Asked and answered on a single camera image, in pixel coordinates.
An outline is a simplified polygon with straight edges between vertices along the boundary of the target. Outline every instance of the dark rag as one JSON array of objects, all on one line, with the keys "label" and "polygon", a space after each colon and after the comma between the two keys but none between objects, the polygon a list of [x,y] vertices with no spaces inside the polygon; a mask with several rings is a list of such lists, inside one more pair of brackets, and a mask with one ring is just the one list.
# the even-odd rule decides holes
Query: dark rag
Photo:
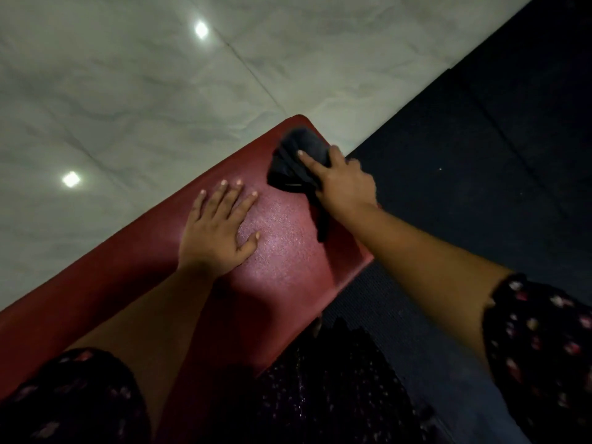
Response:
[{"label": "dark rag", "polygon": [[285,192],[306,194],[308,202],[319,210],[317,239],[322,243],[329,231],[329,214],[315,195],[315,191],[322,188],[321,181],[300,161],[298,150],[303,150],[326,167],[331,166],[326,143],[307,128],[294,129],[279,142],[273,152],[267,183]]}]

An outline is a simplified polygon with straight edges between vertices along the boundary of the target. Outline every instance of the red leather seat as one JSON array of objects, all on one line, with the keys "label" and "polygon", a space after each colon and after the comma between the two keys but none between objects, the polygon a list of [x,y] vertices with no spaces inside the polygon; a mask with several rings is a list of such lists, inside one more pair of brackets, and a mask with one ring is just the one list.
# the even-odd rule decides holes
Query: red leather seat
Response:
[{"label": "red leather seat", "polygon": [[257,252],[220,280],[199,320],[159,438],[190,440],[206,415],[221,368],[261,372],[318,316],[372,256],[339,224],[317,242],[304,195],[266,184],[272,151],[306,117],[285,120],[146,212],[53,279],[0,312],[0,398],[77,338],[174,271],[187,214],[199,190],[245,181],[260,197],[241,226],[262,233]]}]

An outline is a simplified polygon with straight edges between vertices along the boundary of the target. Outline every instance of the floral sleeve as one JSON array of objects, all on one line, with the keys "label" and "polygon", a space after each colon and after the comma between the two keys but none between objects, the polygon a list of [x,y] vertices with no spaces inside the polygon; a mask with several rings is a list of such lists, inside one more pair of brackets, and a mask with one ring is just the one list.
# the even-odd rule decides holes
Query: floral sleeve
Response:
[{"label": "floral sleeve", "polygon": [[592,442],[592,308],[513,275],[490,299],[483,336],[495,383],[532,442]]},{"label": "floral sleeve", "polygon": [[72,349],[0,403],[2,443],[148,443],[150,421],[131,371],[108,352]]}]

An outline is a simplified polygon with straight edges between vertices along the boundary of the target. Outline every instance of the hand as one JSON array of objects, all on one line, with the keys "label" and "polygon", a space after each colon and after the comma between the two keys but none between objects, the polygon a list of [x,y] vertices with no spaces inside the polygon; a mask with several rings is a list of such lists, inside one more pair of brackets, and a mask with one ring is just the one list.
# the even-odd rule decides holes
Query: hand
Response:
[{"label": "hand", "polygon": [[362,171],[358,160],[353,158],[346,162],[338,147],[331,146],[329,149],[331,168],[303,151],[299,151],[298,155],[302,163],[321,180],[323,189],[317,192],[317,198],[337,221],[347,221],[360,207],[377,206],[374,178]]},{"label": "hand", "polygon": [[227,188],[225,180],[220,182],[203,213],[205,190],[195,200],[181,239],[179,269],[196,270],[216,279],[239,266],[257,249],[259,232],[252,234],[242,246],[236,241],[236,234],[255,203],[257,192],[249,194],[232,210],[243,183],[238,180],[228,193]]}]

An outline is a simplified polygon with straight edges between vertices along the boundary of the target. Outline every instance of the dark carpet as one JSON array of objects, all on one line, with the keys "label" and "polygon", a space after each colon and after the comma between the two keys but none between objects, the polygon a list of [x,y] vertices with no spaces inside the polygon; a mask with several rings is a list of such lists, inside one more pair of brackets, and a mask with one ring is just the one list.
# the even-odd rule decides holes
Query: dark carpet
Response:
[{"label": "dark carpet", "polygon": [[[592,304],[590,0],[534,0],[351,157],[388,212]],[[378,263],[327,308],[375,338],[456,443],[527,442],[480,364]]]}]

